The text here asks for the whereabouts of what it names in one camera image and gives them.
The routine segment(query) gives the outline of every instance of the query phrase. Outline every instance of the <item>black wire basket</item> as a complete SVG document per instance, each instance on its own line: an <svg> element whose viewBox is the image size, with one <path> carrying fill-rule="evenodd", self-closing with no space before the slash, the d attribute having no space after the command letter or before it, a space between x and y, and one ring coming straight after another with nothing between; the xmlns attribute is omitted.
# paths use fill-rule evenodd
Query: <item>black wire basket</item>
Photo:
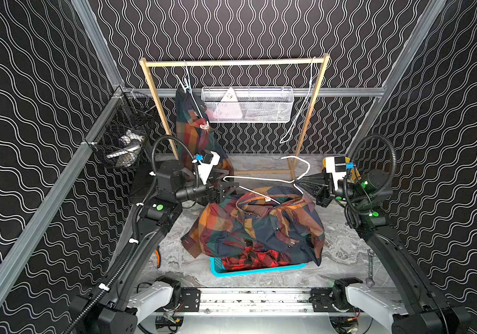
<svg viewBox="0 0 477 334"><path fill-rule="evenodd" d="M96 160L107 168L134 169L149 160L149 133L156 126L154 107L140 110L128 105L115 109L92 146Z"/></svg>

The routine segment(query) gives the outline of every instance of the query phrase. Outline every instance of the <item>white wire basket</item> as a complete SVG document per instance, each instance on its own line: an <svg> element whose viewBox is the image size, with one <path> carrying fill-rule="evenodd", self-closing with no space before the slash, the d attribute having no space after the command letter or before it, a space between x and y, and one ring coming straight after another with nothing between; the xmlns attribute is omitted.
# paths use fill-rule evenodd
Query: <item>white wire basket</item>
<svg viewBox="0 0 477 334"><path fill-rule="evenodd" d="M287 123L292 87L203 87L202 100L213 123Z"/></svg>

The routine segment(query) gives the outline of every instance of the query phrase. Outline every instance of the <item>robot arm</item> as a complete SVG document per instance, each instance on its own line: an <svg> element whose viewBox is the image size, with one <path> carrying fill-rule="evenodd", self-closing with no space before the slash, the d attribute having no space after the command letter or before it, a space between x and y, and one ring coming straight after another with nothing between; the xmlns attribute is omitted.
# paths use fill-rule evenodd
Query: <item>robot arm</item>
<svg viewBox="0 0 477 334"><path fill-rule="evenodd" d="M391 333L466 333L470 323L468 311L462 306L451 305L444 294L431 285L383 211L384 201L392 195L390 182L396 167L392 144L382 135L369 135L359 143L351 161L358 156L364 143L373 138L384 142L391 151L390 174L371 170L360 178L354 175L354 183L349 183L353 163L346 165L343 158L337 164L337 158L342 157L335 157L331 168L326 166L327 169L322 173L306 176L296 182L315 197L317 205L326 207L333 199L346 201L348 225L355 229L381 260L398 288L403 305L382 298L358 280L335 282L336 291L340 291L337 302L367 312Z"/></svg>
<svg viewBox="0 0 477 334"><path fill-rule="evenodd" d="M171 138L173 137L160 137L155 141L155 146L162 140ZM155 147L151 156L155 170ZM197 181L194 183L187 182L183 173L184 166L180 161L168 160L161 164L155 172L146 198L139 203L140 206L135 212L132 224L133 233L136 235L133 234L105 276L105 281L112 283L108 286L99 284L88 297L73 298L69 310L75 320L64 334L71 333L72 329L83 334L130 333L148 314L158 308L170 309L177 306L179 284L172 286L169 282L156 282L150 289L134 297L131 297L131 294L149 257L181 215L181 203L200 198L209 203L220 203L238 187L236 182L221 181L229 173L226 170L213 169L212 167L217 165L215 159L219 157L211 152L205 152L200 159L196 159L202 166L204 177L201 180L198 166L195 164Z"/></svg>

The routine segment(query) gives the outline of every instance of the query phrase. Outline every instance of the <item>black patterned wall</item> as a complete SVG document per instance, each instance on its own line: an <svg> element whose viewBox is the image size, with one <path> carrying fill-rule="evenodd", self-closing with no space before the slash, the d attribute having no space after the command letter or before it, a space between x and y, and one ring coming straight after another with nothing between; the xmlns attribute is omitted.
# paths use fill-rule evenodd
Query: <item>black patterned wall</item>
<svg viewBox="0 0 477 334"><path fill-rule="evenodd" d="M447 2L371 132L399 155L387 205L399 235L477 333L477 1ZM360 167L384 159L370 143Z"/></svg>
<svg viewBox="0 0 477 334"><path fill-rule="evenodd" d="M0 1L0 263L108 103L68 0ZM0 333L58 332L106 271L132 174L89 162L0 310Z"/></svg>
<svg viewBox="0 0 477 334"><path fill-rule="evenodd" d="M107 272L130 207L132 171L84 167L0 310L0 334L60 333L68 306Z"/></svg>
<svg viewBox="0 0 477 334"><path fill-rule="evenodd" d="M331 55L323 87L381 87L427 0L89 0L128 88L148 88L138 60L269 59ZM192 67L193 87L307 87L309 65ZM319 65L314 66L316 77ZM159 88L184 69L155 68ZM371 99L321 98L303 153L344 153ZM173 102L166 99L170 119ZM229 153L288 153L288 124L219 124Z"/></svg>

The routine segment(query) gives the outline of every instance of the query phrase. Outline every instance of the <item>blue laundry basket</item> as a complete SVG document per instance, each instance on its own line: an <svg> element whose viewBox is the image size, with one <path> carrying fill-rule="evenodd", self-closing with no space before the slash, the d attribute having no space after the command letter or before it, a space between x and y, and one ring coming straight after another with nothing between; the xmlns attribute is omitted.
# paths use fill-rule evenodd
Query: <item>blue laundry basket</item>
<svg viewBox="0 0 477 334"><path fill-rule="evenodd" d="M253 269L250 271L227 271L222 264L222 259L219 257L211 257L211 272L216 277L232 277L242 275L263 274L265 272L274 271L292 271L294 269L302 269L306 264L293 264L291 266Z"/></svg>

